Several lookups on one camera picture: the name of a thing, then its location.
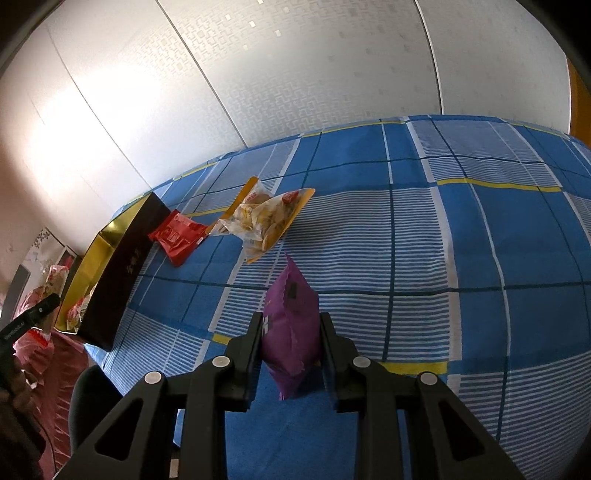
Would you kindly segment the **wooden door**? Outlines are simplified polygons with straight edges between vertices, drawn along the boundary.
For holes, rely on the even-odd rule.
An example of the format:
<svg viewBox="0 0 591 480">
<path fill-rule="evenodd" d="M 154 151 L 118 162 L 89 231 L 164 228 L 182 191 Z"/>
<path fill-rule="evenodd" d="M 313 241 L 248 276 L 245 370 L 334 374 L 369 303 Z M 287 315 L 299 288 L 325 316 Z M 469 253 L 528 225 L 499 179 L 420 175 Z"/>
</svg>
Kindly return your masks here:
<svg viewBox="0 0 591 480">
<path fill-rule="evenodd" d="M 570 135 L 591 146 L 591 95 L 578 70 L 567 60 L 571 92 Z"/>
</svg>

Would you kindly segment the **gold lined dark gift box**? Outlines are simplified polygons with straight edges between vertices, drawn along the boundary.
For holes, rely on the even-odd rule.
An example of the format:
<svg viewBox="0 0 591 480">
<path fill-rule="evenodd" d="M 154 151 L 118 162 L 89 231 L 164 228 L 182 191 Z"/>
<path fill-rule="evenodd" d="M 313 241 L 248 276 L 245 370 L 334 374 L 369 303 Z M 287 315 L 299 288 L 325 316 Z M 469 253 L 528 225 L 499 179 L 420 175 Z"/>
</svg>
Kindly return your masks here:
<svg viewBox="0 0 591 480">
<path fill-rule="evenodd" d="M 153 192 L 100 230 L 68 280 L 56 331 L 109 351 L 153 242 L 148 235 L 170 210 Z"/>
</svg>

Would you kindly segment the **red quilted bed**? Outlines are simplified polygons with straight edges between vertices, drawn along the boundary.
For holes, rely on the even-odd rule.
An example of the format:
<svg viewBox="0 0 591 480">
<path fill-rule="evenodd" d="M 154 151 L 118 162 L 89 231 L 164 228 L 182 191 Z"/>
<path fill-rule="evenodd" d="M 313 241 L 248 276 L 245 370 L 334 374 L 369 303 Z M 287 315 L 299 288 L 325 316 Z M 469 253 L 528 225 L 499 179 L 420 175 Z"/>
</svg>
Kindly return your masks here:
<svg viewBox="0 0 591 480">
<path fill-rule="evenodd" d="M 70 458 L 69 410 L 80 374 L 89 366 L 84 344 L 56 329 L 30 329 L 15 344 L 16 357 L 33 382 L 32 413 L 42 426 L 46 447 L 39 460 L 50 479 Z"/>
</svg>

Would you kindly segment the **purple snack packet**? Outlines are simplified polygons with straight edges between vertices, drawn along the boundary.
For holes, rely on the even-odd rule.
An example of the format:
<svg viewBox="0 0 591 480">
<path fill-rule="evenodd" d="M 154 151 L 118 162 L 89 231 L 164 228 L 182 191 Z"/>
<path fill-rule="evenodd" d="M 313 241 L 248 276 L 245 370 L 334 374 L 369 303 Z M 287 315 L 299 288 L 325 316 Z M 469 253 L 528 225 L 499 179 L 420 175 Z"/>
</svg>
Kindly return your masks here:
<svg viewBox="0 0 591 480">
<path fill-rule="evenodd" d="M 320 301 L 290 257 L 263 303 L 263 361 L 280 400 L 297 394 L 318 358 Z"/>
</svg>

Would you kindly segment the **black office chair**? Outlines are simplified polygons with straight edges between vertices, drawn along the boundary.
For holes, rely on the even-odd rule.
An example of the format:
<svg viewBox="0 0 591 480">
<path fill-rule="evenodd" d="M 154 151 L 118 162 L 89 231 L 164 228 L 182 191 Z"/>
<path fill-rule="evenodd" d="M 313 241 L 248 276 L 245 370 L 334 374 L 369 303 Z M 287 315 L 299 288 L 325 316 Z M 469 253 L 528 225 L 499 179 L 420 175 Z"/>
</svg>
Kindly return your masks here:
<svg viewBox="0 0 591 480">
<path fill-rule="evenodd" d="M 81 373 L 73 388 L 68 414 L 71 453 L 82 445 L 122 398 L 98 365 Z"/>
</svg>

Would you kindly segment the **orange edged clear snack bag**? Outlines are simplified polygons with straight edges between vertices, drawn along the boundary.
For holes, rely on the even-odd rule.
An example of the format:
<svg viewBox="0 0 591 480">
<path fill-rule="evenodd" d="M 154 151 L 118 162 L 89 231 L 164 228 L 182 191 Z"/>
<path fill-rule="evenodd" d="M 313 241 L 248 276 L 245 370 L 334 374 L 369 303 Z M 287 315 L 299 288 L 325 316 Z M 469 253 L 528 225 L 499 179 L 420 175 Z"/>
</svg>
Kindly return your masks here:
<svg viewBox="0 0 591 480">
<path fill-rule="evenodd" d="M 271 195 L 259 205 L 240 205 L 235 214 L 224 220 L 228 231 L 242 239 L 247 263 L 259 260 L 276 245 L 314 194 L 315 189 L 303 188 Z"/>
</svg>

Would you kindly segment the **red flat snack packet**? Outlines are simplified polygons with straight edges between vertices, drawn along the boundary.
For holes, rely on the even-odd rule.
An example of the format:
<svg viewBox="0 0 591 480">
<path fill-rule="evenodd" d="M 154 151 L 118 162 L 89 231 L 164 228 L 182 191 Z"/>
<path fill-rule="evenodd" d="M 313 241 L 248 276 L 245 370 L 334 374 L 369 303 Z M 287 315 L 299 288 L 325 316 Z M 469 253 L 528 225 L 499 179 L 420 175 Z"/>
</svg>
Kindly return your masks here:
<svg viewBox="0 0 591 480">
<path fill-rule="evenodd" d="M 172 210 L 148 239 L 157 242 L 174 267 L 180 267 L 207 236 L 208 227 Z"/>
</svg>

